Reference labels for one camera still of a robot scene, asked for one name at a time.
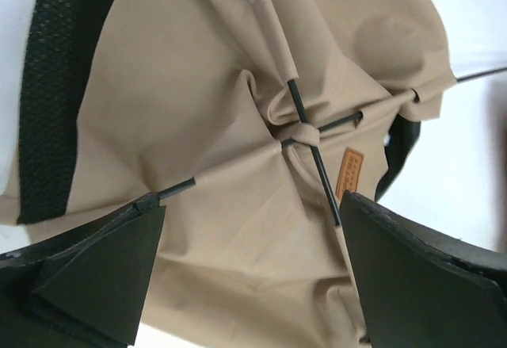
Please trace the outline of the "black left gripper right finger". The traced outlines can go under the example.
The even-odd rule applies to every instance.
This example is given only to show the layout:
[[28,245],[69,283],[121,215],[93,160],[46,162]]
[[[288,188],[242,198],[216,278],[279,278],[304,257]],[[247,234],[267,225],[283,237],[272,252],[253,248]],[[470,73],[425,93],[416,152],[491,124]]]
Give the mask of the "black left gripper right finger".
[[340,205],[374,347],[504,347],[506,256],[400,216],[358,193]]

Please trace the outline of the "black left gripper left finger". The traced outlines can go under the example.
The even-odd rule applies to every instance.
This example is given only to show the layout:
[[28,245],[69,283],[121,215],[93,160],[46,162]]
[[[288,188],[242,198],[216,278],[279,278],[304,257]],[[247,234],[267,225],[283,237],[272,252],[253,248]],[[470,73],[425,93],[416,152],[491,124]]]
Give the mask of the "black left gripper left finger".
[[1,256],[3,347],[135,343],[165,208],[135,201]]

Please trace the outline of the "beige fabric pet tent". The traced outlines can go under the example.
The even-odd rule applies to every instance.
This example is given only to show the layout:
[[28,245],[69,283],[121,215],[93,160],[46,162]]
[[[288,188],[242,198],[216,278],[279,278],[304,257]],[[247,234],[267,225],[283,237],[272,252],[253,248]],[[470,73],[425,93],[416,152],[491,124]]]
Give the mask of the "beige fabric pet tent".
[[[272,0],[336,198],[373,198],[396,117],[440,112],[455,79],[431,0]],[[254,0],[113,0],[71,120],[21,142],[33,242],[189,178],[166,220],[143,321],[209,347],[366,347],[366,326]],[[281,147],[283,140],[296,143]]]

